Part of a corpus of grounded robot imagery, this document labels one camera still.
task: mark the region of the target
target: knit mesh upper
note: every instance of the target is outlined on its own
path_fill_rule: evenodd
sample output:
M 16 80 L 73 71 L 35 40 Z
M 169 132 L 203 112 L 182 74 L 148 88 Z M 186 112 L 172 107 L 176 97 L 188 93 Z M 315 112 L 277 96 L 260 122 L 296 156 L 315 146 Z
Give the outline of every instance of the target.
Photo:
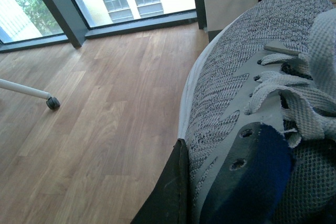
M 189 144 L 191 183 L 200 166 L 238 119 L 239 112 L 224 121 L 219 120 L 248 78 L 248 74 L 233 77 L 233 73 L 272 40 L 292 50 L 306 52 L 314 18 L 332 7 L 328 0 L 264 0 L 225 31 L 209 54 L 194 91 L 185 136 Z M 202 185 L 198 185 L 191 192 L 192 201 L 197 200 L 201 190 Z M 299 222 L 276 220 L 275 223 Z

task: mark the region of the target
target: caster wheel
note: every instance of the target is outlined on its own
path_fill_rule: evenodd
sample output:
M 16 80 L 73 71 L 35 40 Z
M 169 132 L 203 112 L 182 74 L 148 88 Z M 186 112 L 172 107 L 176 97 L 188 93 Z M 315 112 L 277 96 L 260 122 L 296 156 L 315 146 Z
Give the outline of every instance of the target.
M 50 97 L 46 103 L 51 110 L 56 110 L 61 106 L 56 97 Z

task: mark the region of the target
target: wooden floor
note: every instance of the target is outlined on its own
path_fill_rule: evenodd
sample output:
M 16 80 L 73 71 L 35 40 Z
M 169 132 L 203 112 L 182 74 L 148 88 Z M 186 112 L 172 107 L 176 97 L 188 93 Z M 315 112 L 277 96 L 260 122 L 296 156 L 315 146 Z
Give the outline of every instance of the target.
M 197 24 L 0 54 L 0 223 L 130 223 L 177 138 Z

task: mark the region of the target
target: white shoelace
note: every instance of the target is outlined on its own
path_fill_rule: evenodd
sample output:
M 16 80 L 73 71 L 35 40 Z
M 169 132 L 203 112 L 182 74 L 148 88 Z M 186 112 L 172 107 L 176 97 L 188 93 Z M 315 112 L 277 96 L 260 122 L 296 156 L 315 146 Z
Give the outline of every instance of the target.
M 261 65 L 288 62 L 296 71 L 312 76 L 313 81 L 273 71 L 262 72 L 245 107 L 255 113 L 271 92 L 279 92 L 286 100 L 284 120 L 296 123 L 297 130 L 288 139 L 291 148 L 301 140 L 329 138 L 336 141 L 336 9 L 318 15 L 309 36 L 309 52 L 299 56 L 271 54 Z

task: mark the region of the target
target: tree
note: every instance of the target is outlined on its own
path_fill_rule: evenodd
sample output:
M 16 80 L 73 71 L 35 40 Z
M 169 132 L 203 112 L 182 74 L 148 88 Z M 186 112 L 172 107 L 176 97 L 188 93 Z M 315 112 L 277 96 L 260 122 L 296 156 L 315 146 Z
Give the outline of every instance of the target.
M 15 0 L 43 36 L 62 33 L 42 0 Z

